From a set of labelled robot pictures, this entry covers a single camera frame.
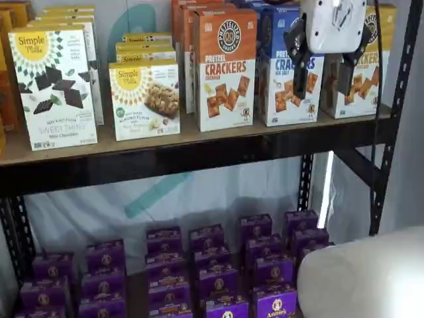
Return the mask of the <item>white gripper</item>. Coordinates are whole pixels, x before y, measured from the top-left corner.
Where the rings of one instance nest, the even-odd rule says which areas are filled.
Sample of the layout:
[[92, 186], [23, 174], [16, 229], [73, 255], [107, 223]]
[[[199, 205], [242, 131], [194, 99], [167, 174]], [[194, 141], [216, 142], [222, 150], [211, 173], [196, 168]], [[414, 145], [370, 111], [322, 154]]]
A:
[[293, 94], [305, 98], [308, 63], [313, 53], [342, 53], [337, 90], [350, 95], [353, 73], [372, 36], [364, 25], [366, 2], [309, 0], [301, 2], [301, 16], [284, 42], [294, 64]]

